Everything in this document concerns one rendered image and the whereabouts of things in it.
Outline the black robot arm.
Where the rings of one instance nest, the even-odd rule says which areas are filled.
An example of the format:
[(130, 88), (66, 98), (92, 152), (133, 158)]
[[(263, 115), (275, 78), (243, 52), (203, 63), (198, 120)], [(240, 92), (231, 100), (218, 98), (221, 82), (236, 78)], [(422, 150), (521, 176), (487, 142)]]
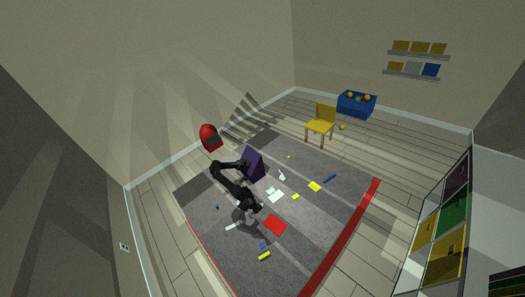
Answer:
[(225, 177), (220, 172), (220, 170), (234, 168), (237, 171), (240, 171), (243, 167), (249, 169), (250, 165), (251, 165), (251, 161), (241, 158), (241, 160), (237, 160), (235, 162), (226, 162), (226, 163), (221, 163), (218, 160), (213, 160), (209, 167), (212, 177), (216, 179), (218, 182), (220, 182), (222, 185), (224, 185), (230, 191), (231, 195), (235, 199), (241, 201), (238, 207), (244, 212), (247, 211), (248, 209), (253, 209), (257, 206), (257, 203), (255, 202), (255, 199), (251, 193), (251, 190), (247, 186), (241, 187), (238, 184), (234, 184), (227, 177)]

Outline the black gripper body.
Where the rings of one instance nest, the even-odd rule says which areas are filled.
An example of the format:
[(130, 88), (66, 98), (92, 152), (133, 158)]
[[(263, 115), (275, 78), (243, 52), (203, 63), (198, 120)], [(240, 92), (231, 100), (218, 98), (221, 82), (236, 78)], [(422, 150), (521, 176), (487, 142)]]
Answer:
[(257, 206), (255, 208), (252, 209), (252, 211), (254, 213), (258, 213), (261, 209), (262, 209), (262, 205), (261, 204), (257, 204)]

